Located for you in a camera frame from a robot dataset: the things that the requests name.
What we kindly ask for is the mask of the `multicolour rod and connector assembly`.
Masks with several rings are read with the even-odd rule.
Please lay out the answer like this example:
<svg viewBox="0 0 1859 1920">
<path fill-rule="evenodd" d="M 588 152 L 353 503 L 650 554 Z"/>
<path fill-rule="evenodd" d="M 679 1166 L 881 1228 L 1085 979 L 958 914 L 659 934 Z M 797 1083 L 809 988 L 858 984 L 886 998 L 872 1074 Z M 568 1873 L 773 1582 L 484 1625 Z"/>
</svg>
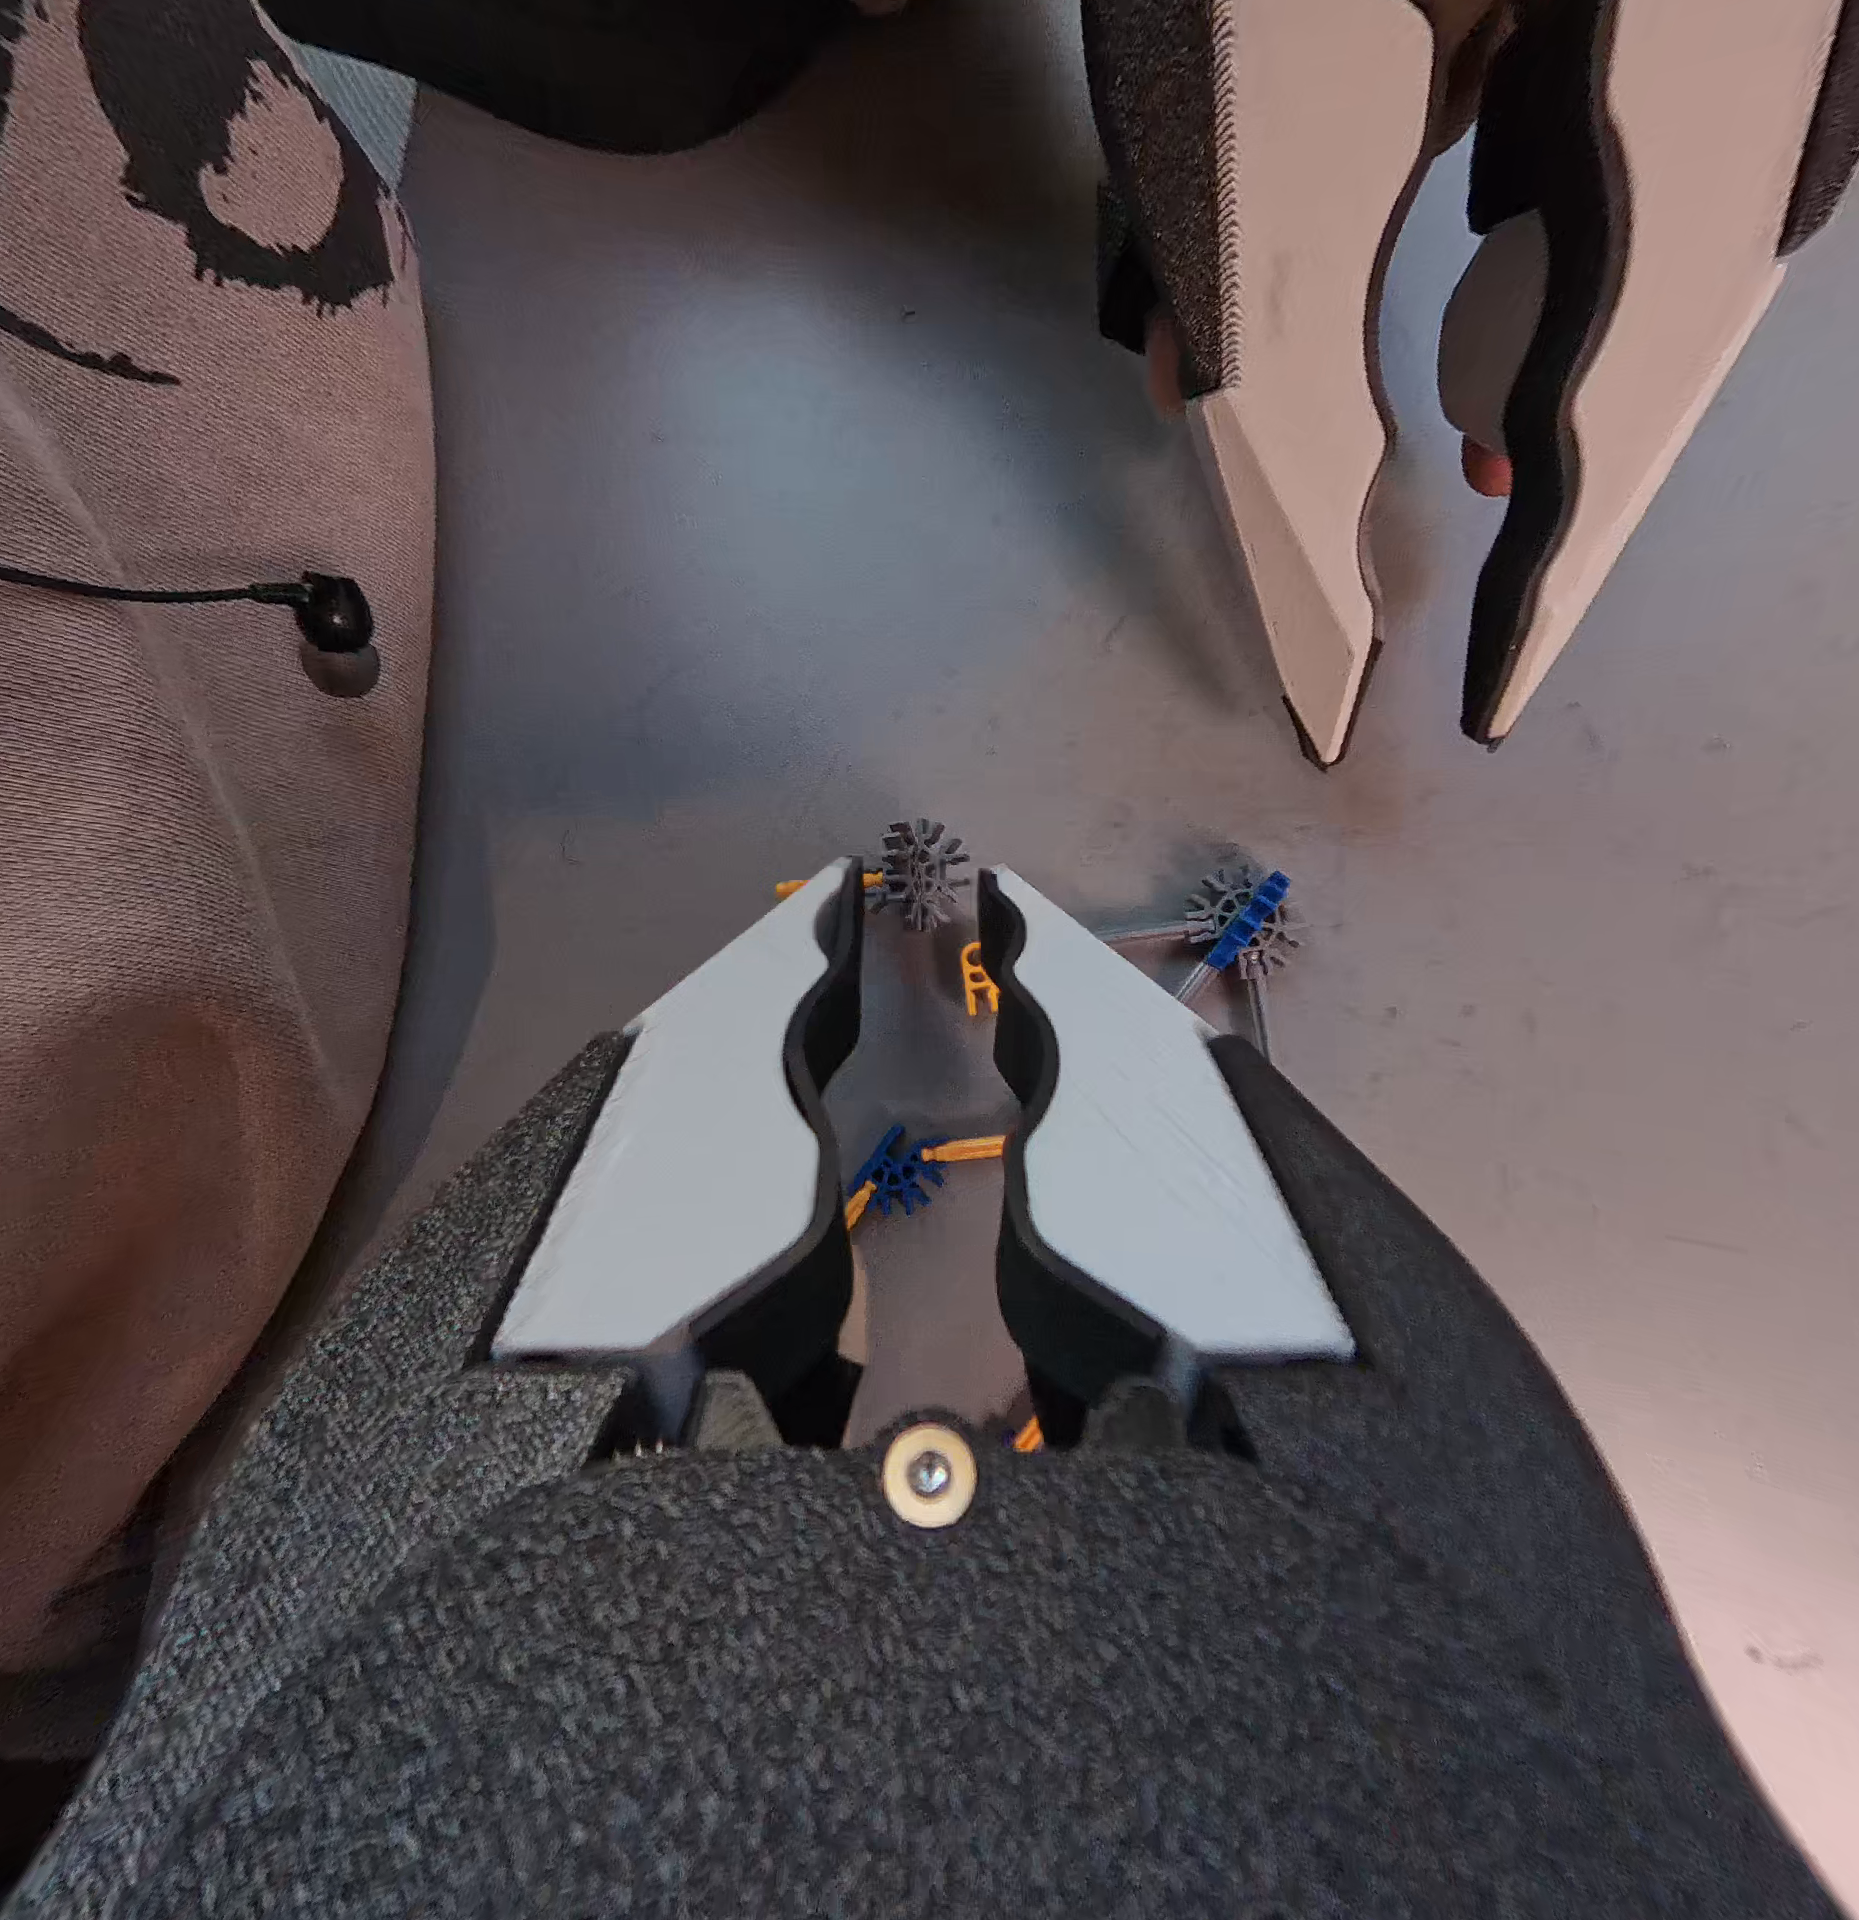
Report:
<svg viewBox="0 0 1859 1920">
<path fill-rule="evenodd" d="M 1288 892 L 1292 880 L 1280 869 L 1216 869 L 1195 888 L 1176 923 L 1121 929 L 1101 938 L 1108 946 L 1193 946 L 1195 963 L 1188 979 L 1181 979 L 1172 989 L 1172 995 L 1186 1006 L 1195 1006 L 1208 988 L 1223 979 L 1241 980 L 1249 995 L 1254 1044 L 1269 1054 L 1269 1008 L 1263 988 L 1269 973 L 1282 965 L 1292 946 L 1298 946 Z M 959 946 L 958 979 L 962 989 L 962 1017 L 995 1020 L 999 1008 L 999 988 L 985 963 L 981 938 Z M 999 1161 L 1003 1153 L 1006 1130 L 954 1136 L 931 1128 L 911 1140 L 909 1123 L 896 1120 L 877 1136 L 865 1161 L 844 1175 L 844 1228 L 854 1235 L 872 1208 L 884 1218 L 896 1209 L 909 1218 L 920 1208 L 931 1208 L 937 1192 L 945 1186 L 943 1166 L 989 1163 Z M 858 1291 L 854 1291 L 842 1353 L 847 1363 L 865 1364 L 869 1308 L 865 1283 L 857 1286 Z M 1030 1402 L 1027 1415 L 1015 1412 L 1021 1402 L 1011 1402 L 1011 1412 L 1003 1415 L 1003 1445 L 1015 1454 L 1040 1454 L 1044 1451 L 1044 1430 L 1034 1398 L 1023 1398 Z"/>
</svg>

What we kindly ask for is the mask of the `grey connector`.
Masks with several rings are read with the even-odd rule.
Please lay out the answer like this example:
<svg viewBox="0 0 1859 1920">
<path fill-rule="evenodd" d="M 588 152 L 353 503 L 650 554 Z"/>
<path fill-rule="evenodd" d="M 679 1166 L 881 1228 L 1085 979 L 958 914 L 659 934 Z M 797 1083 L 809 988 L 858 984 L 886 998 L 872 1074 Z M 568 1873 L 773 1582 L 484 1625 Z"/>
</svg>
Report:
<svg viewBox="0 0 1859 1920">
<path fill-rule="evenodd" d="M 858 877 L 857 929 L 889 912 L 909 931 L 928 934 L 959 918 L 959 891 L 973 885 L 969 861 L 973 852 L 945 824 L 909 816 L 884 830 L 876 855 L 836 858 L 820 877 L 829 891 L 839 877 Z"/>
</svg>

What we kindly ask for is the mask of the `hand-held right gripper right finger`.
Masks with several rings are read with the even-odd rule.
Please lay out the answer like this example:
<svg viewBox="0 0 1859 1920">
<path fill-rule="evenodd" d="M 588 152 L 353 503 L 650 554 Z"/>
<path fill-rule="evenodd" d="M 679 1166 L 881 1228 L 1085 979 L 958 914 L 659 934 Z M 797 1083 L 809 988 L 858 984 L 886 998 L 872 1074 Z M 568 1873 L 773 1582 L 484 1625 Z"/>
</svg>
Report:
<svg viewBox="0 0 1859 1920">
<path fill-rule="evenodd" d="M 1346 1364 L 1356 1336 L 1254 1134 L 1265 1057 L 1006 861 L 978 880 L 998 984 L 998 1308 L 1044 1445 L 1139 1388 L 1201 1426 L 1218 1374 Z"/>
</svg>

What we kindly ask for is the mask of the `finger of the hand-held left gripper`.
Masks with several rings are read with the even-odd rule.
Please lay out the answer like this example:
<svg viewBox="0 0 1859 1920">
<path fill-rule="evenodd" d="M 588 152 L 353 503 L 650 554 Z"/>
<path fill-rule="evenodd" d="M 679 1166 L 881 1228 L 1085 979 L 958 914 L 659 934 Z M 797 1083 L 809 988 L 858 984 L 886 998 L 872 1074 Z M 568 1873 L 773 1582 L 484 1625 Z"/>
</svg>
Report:
<svg viewBox="0 0 1859 1920">
<path fill-rule="evenodd" d="M 1330 767 L 1380 651 L 1379 300 L 1441 34 L 1431 2 L 1208 2 L 1201 53 L 1218 323 L 1195 440 L 1292 729 Z"/>
<path fill-rule="evenodd" d="M 1461 442 L 1506 465 L 1462 731 L 1566 651 L 1784 281 L 1842 2 L 1501 2 L 1461 276 Z"/>
</svg>

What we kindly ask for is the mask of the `black drawstring with toggle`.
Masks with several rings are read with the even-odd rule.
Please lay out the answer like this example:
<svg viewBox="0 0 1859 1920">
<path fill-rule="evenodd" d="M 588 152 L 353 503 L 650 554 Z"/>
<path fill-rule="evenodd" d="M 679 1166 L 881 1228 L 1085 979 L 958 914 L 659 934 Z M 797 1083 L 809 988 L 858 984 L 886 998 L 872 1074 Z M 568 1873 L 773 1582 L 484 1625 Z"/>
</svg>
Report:
<svg viewBox="0 0 1859 1920">
<path fill-rule="evenodd" d="M 338 574 L 227 589 L 129 589 L 0 565 L 0 584 L 123 606 L 278 606 L 292 613 L 301 644 L 333 658 L 372 651 L 374 644 L 366 591 Z"/>
</svg>

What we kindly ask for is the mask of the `person's torso in beige sweater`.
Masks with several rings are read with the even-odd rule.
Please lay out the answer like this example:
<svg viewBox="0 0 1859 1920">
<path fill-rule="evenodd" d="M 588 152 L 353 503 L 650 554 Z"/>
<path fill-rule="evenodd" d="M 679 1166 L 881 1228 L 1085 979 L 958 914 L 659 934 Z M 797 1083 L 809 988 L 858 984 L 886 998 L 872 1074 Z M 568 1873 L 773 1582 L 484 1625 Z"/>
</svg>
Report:
<svg viewBox="0 0 1859 1920">
<path fill-rule="evenodd" d="M 130 1519 L 309 1252 L 388 1057 L 432 655 L 411 229 L 253 2 L 0 2 L 0 1672 L 118 1630 Z"/>
</svg>

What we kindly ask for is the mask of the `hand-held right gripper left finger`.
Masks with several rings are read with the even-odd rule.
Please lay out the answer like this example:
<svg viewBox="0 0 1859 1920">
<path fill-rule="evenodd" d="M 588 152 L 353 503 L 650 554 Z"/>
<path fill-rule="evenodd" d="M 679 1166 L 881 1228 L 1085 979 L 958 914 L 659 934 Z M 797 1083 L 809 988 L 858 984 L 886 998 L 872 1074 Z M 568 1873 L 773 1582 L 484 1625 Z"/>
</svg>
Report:
<svg viewBox="0 0 1859 1920">
<path fill-rule="evenodd" d="M 858 1042 L 861 946 L 842 855 L 614 1038 L 490 1363 L 625 1369 L 646 1445 L 690 1434 L 709 1374 L 773 1412 L 839 1369 L 854 1252 L 824 1090 Z"/>
</svg>

